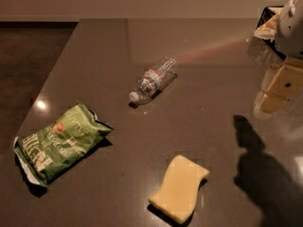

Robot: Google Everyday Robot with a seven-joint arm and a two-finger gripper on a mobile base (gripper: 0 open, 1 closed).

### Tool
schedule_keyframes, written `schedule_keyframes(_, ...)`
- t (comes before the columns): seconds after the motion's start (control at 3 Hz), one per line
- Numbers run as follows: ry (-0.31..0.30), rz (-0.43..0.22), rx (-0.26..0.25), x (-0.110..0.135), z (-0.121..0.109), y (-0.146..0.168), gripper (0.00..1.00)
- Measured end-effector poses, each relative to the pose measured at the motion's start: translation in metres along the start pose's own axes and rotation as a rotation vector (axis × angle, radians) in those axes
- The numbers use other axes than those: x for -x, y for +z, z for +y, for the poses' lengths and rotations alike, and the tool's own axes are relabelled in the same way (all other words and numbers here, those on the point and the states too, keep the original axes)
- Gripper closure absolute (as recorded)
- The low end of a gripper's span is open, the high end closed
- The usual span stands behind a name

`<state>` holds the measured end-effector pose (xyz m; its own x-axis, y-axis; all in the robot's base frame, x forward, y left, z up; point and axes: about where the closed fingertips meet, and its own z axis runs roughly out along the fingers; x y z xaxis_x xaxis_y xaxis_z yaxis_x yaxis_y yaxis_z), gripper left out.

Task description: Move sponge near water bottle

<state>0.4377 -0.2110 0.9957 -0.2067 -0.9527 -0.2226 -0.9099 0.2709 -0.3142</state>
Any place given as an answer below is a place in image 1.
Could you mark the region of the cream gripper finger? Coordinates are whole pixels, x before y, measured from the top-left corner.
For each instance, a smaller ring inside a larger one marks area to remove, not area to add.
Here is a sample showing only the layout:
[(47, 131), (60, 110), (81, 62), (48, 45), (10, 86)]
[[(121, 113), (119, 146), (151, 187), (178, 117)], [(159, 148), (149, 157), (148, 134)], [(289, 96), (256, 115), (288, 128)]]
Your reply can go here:
[(285, 104), (286, 100), (259, 92), (255, 99), (253, 114), (257, 119), (267, 120)]
[(263, 77), (263, 80), (262, 80), (262, 83), (260, 86), (262, 91), (265, 91), (268, 88), (268, 86), (272, 83), (272, 81), (275, 77), (276, 71), (277, 71), (277, 68), (273, 67), (273, 66), (270, 66), (265, 71), (265, 74), (264, 74), (264, 77)]

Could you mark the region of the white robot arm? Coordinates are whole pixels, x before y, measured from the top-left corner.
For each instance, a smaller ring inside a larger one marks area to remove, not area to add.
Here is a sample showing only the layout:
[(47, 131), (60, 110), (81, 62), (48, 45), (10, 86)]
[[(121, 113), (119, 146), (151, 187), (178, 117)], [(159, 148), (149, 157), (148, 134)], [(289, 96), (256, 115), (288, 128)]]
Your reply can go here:
[(268, 119), (303, 89), (303, 0), (264, 9), (249, 55), (266, 68), (254, 115)]

